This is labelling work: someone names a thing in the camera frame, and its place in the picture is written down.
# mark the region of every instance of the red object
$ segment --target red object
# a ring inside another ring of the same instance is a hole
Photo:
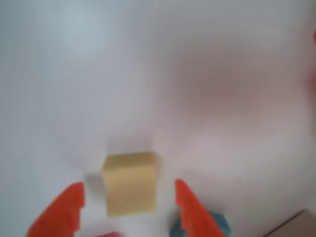
[[[97,237],[119,237],[118,232],[112,232],[106,235],[102,235],[102,236],[97,236]]]
[[[83,182],[70,185],[37,218],[26,237],[73,237],[84,206]]]
[[[180,179],[175,184],[176,204],[180,206],[181,225],[187,237],[225,237],[188,185]]]

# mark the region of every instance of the yellow cube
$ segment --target yellow cube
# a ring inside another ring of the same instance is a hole
[[[156,208],[156,167],[152,152],[108,156],[103,166],[109,216]]]

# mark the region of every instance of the pink object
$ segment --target pink object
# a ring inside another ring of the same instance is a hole
[[[102,235],[102,236],[96,236],[96,237],[119,237],[119,233],[118,232],[112,232],[112,233],[109,233],[109,234],[105,234],[105,235]]]

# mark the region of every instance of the blue object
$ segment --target blue object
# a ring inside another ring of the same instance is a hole
[[[232,234],[232,230],[229,227],[225,217],[222,214],[210,211],[209,214],[214,218],[216,224],[224,233],[225,237],[229,237]],[[179,219],[169,232],[170,237],[186,237],[187,233],[181,228],[181,219]]]

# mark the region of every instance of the foam block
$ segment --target foam block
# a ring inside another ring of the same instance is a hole
[[[225,237],[229,237],[232,234],[232,230],[228,225],[225,217],[222,214],[211,212],[209,214],[214,218],[216,221],[217,226],[221,229],[224,233]],[[186,237],[187,233],[181,228],[181,220],[179,219],[172,229],[169,232],[169,237]]]
[[[108,156],[103,166],[109,216],[156,208],[156,168],[152,152]]]

